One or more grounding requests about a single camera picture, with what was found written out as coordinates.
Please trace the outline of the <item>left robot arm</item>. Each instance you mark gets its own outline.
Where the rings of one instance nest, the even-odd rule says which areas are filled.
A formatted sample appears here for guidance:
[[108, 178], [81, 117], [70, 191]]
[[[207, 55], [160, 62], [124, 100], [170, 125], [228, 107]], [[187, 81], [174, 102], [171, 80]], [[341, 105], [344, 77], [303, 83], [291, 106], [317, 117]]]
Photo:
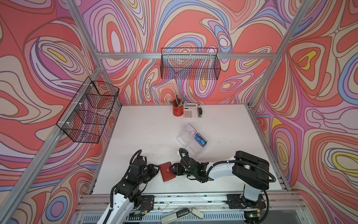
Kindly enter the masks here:
[[141, 149], [134, 153], [124, 176], [112, 187], [110, 203], [99, 224], [123, 224], [133, 209], [140, 206], [143, 193], [140, 185], [147, 185], [159, 172], [159, 166], [148, 164], [141, 153]]

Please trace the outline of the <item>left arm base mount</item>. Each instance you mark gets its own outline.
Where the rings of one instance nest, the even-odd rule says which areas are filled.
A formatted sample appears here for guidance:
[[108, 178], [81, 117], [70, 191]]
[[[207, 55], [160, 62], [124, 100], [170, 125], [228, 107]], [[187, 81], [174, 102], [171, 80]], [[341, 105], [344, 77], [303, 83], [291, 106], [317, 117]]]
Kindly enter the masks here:
[[141, 195], [134, 200], [134, 211], [149, 212], [153, 210], [154, 207], [154, 195]]

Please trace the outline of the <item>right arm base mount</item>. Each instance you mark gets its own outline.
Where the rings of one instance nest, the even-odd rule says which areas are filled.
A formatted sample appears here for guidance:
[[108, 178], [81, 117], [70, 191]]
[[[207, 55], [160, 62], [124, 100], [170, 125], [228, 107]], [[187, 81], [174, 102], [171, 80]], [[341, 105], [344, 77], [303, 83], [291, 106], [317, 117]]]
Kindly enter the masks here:
[[229, 206], [230, 209], [263, 210], [267, 207], [262, 194], [259, 195], [258, 200], [256, 201], [246, 199], [243, 194], [228, 194], [225, 203]]

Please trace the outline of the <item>blue VIP card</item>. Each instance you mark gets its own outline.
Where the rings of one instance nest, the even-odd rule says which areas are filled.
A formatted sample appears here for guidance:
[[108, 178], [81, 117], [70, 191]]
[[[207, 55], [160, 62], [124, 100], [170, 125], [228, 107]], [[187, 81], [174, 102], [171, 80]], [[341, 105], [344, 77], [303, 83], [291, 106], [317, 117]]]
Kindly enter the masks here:
[[199, 145], [201, 145], [201, 147], [205, 147], [207, 144], [207, 140], [204, 137], [202, 137], [199, 133], [195, 134], [194, 139], [197, 141]]

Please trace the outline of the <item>red leather card holder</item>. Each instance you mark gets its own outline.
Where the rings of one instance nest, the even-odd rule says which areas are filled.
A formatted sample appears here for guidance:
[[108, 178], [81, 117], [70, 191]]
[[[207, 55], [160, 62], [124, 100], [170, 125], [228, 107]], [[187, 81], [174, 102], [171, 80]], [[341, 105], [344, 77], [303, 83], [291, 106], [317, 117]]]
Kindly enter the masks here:
[[176, 175], [170, 169], [171, 166], [172, 166], [171, 162], [166, 162], [159, 166], [164, 183], [168, 182], [176, 177]]

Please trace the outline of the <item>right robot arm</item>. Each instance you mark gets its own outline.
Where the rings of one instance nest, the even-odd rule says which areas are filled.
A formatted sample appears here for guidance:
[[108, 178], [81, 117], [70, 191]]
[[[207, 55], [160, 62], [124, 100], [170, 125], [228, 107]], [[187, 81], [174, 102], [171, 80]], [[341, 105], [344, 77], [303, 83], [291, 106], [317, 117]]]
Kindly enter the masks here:
[[267, 208], [269, 184], [276, 177], [269, 171], [269, 162], [252, 154], [237, 151], [233, 158], [215, 163], [199, 163], [189, 156], [189, 152], [179, 149], [180, 162], [163, 168], [164, 174], [174, 177], [185, 175], [189, 180], [207, 183], [225, 176], [235, 176], [244, 181], [243, 193], [227, 195], [226, 204], [230, 209]]

